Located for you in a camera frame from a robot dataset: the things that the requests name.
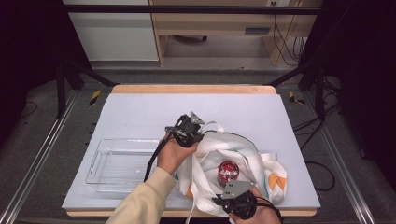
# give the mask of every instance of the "white cabinet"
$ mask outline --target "white cabinet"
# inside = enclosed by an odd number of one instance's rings
[[[64,0],[70,5],[148,5],[147,0]],[[69,13],[90,61],[158,61],[151,16]]]

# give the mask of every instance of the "orange pattern on cloth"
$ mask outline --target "orange pattern on cloth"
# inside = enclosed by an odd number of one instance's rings
[[[286,186],[286,178],[270,174],[268,176],[268,184],[271,190],[274,190],[275,184],[278,184],[281,189],[284,189]]]

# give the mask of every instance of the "clear plastic container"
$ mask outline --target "clear plastic container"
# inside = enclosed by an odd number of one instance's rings
[[[93,157],[86,182],[99,192],[131,192],[143,182],[154,139],[104,139]]]

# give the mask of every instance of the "black cable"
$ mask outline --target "black cable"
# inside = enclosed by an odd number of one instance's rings
[[[319,163],[319,162],[317,162],[317,161],[306,161],[305,164],[315,164],[315,165],[321,166],[321,167],[323,167],[327,172],[329,172],[329,174],[332,176],[332,183],[331,183],[331,185],[330,185],[329,187],[327,187],[327,188],[316,188],[316,187],[314,187],[315,190],[329,191],[329,190],[331,190],[331,189],[333,189],[333,188],[335,187],[335,176],[334,176],[334,174],[332,173],[332,171],[331,171],[327,166],[325,166],[325,165],[323,165],[322,163]]]
[[[308,144],[308,142],[314,137],[315,133],[323,126],[324,121],[322,120],[318,127],[311,133],[311,135],[306,139],[306,141],[303,143],[303,145],[300,147],[300,150],[303,150],[303,148]]]
[[[288,62],[286,61],[286,59],[285,59],[285,56],[283,56],[283,53],[282,53],[282,51],[280,50],[279,46],[277,45],[276,39],[275,39],[275,31],[276,31],[276,28],[277,28],[276,15],[274,15],[274,20],[275,20],[275,21],[274,21],[273,39],[274,39],[274,43],[275,43],[275,46],[276,46],[277,50],[279,50],[280,56],[282,57],[282,59],[283,59],[283,61],[285,62],[285,64],[287,64],[287,65],[292,65],[292,66],[298,65],[298,64],[288,63]]]
[[[309,134],[312,134],[312,133],[297,133],[297,134],[295,134],[296,136],[301,136],[301,135],[309,135]]]
[[[297,39],[299,40],[299,54],[297,54],[296,51],[296,43],[297,43]],[[304,39],[305,37],[294,37],[294,43],[293,43],[293,55],[294,58],[299,62],[301,60],[301,56],[303,55],[303,50],[304,50]]]
[[[149,178],[149,172],[151,171],[152,163],[154,163],[154,161],[157,158],[160,151],[163,149],[163,147],[166,145],[166,143],[168,143],[169,139],[171,139],[171,136],[172,136],[172,134],[169,133],[168,136],[166,136],[166,138],[161,141],[161,143],[157,146],[157,148],[155,149],[151,158],[149,159],[148,168],[146,170],[144,182],[146,182],[146,180]]]
[[[20,119],[24,119],[28,116],[31,116],[37,110],[37,104],[35,102],[27,101],[26,104],[33,104],[35,106],[35,108],[31,112],[29,112],[27,115],[20,116]]]
[[[277,32],[279,33],[279,36],[280,36],[280,38],[282,39],[282,42],[283,42],[283,44],[285,45],[285,48],[286,48],[286,50],[288,51],[289,56],[290,56],[294,61],[298,62],[298,61],[291,55],[290,50],[289,50],[289,48],[288,48],[288,44],[286,43],[286,39],[283,38],[283,35],[282,35],[282,33],[280,33],[279,27],[277,26],[276,15],[274,15],[274,16],[275,16],[275,27],[276,27],[276,30],[277,30]]]
[[[341,108],[341,105],[340,105],[340,104],[335,104],[335,105],[333,106],[332,110],[326,112],[326,115],[327,115],[327,116],[330,116],[334,111],[336,111],[336,110],[338,110],[338,109],[340,109],[340,108]]]
[[[260,206],[260,207],[268,207],[271,208],[277,215],[277,218],[279,218],[279,221],[281,223],[283,223],[283,218],[282,215],[280,214],[279,209],[277,209],[275,206],[272,205],[272,203],[270,203],[268,200],[264,199],[265,201],[267,201],[268,203],[241,203],[241,204],[233,204],[233,208],[239,208],[239,207],[247,207],[247,206]]]
[[[340,106],[340,104],[332,105],[331,107],[329,107],[328,109],[325,110],[325,114],[326,114],[327,116],[329,116],[329,115],[333,112],[333,110],[334,110],[334,109],[337,109],[339,106]],[[313,122],[315,122],[315,121],[318,120],[318,119],[319,119],[319,117],[316,117],[316,118],[311,119],[311,120],[309,120],[309,121],[306,121],[306,122],[303,122],[303,123],[301,123],[301,124],[298,124],[298,125],[296,125],[296,126],[293,127],[293,131],[294,131],[294,132],[300,131],[301,129],[303,129],[303,128],[309,126],[310,124],[312,124]]]

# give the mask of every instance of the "beige sleeve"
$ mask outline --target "beige sleeve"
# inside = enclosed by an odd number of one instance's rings
[[[175,179],[165,170],[155,168],[148,180],[139,184],[119,204],[107,224],[158,224],[165,208],[166,198],[175,184]]]

